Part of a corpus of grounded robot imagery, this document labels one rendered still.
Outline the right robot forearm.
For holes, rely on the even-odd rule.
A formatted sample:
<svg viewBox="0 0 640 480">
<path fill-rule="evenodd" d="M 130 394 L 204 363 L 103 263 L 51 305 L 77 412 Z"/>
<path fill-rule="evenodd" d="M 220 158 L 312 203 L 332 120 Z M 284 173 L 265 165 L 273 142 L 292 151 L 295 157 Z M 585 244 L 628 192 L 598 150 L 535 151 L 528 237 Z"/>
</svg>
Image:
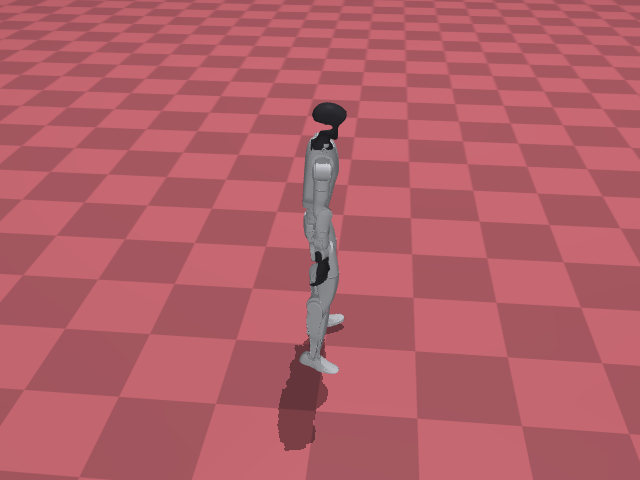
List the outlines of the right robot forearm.
<svg viewBox="0 0 640 480">
<path fill-rule="evenodd" d="M 318 214 L 316 223 L 313 225 L 313 230 L 315 231 L 314 235 L 314 255 L 316 251 L 319 251 L 322 255 L 322 260 L 329 256 L 328 250 L 328 231 L 330 229 L 330 221 L 332 218 L 332 213 L 327 210 L 321 210 Z"/>
</svg>

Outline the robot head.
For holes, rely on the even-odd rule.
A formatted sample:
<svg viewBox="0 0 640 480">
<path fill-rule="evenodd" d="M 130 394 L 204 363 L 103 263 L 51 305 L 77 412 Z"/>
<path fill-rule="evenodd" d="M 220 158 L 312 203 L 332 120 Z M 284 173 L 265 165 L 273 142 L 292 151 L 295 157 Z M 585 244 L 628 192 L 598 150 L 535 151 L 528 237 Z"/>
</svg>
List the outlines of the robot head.
<svg viewBox="0 0 640 480">
<path fill-rule="evenodd" d="M 329 144 L 329 147 L 326 149 L 332 150 L 333 145 L 330 139 L 338 139 L 338 127 L 346 119 L 346 110 L 335 103 L 325 102 L 314 108 L 312 116 L 316 122 L 331 125 L 333 128 L 320 131 L 319 135 L 311 140 L 311 150 L 312 148 L 314 150 L 322 150 L 324 144 Z"/>
</svg>

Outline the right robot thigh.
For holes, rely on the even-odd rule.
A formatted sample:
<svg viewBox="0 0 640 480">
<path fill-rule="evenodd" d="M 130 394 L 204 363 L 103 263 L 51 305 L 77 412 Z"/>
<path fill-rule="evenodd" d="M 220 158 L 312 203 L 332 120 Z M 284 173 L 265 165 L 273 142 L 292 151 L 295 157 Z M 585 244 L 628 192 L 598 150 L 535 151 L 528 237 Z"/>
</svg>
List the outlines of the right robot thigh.
<svg viewBox="0 0 640 480">
<path fill-rule="evenodd" d="M 311 254 L 311 260 L 315 261 L 315 255 L 314 255 L 314 235 L 311 238 L 311 241 L 309 243 L 309 247 L 310 247 L 310 254 Z M 329 241 L 329 240 L 328 240 Z M 336 294 L 337 291 L 337 287 L 338 287 L 338 281 L 339 281 L 339 268 L 338 268 L 338 260 L 337 260 L 337 255 L 336 255 L 336 251 L 333 245 L 332 241 L 329 241 L 329 245 L 328 245 L 328 250 L 329 250 L 329 266 L 330 266 L 330 270 L 328 271 L 328 278 L 327 280 L 324 281 L 324 283 L 321 283 L 320 285 L 317 285 L 317 290 L 318 290 L 318 294 L 314 294 L 313 296 L 311 296 L 308 301 L 307 304 L 310 301 L 318 301 L 320 303 L 320 306 L 323 310 L 323 314 L 327 311 L 327 309 L 329 308 L 329 306 L 331 305 L 334 296 Z M 318 267 L 318 263 L 316 265 Z M 316 268 L 317 271 L 317 268 Z M 317 276 L 316 276 L 317 278 Z M 306 306 L 307 306 L 306 304 Z"/>
</svg>

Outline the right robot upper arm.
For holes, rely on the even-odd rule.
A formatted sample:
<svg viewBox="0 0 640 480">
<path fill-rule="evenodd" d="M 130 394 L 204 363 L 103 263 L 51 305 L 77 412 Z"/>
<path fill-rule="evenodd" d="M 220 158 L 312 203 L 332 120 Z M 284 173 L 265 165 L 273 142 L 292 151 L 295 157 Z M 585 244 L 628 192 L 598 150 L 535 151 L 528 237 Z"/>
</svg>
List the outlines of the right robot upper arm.
<svg viewBox="0 0 640 480">
<path fill-rule="evenodd" d="M 331 212 L 330 208 L 325 205 L 329 198 L 330 182 L 332 179 L 332 165 L 330 165 L 330 160 L 327 158 L 316 158 L 316 162 L 313 165 L 312 177 L 314 181 L 313 215 L 317 220 L 321 210 L 327 209 Z"/>
</svg>

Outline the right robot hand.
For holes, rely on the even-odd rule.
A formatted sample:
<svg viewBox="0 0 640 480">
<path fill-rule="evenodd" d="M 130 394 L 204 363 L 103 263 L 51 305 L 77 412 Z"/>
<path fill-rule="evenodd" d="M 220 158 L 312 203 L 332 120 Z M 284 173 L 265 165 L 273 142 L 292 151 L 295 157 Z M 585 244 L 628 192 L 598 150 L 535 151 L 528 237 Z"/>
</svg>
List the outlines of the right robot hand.
<svg viewBox="0 0 640 480">
<path fill-rule="evenodd" d="M 315 261 L 318 263 L 318 267 L 317 267 L 317 271 L 316 271 L 316 281 L 313 284 L 310 284 L 311 286 L 317 286 L 320 285 L 321 283 L 324 283 L 325 280 L 327 280 L 328 278 L 328 271 L 330 270 L 330 266 L 329 266 L 329 256 L 327 258 L 325 258 L 324 260 L 322 260 L 322 255 L 319 251 L 315 252 Z"/>
</svg>

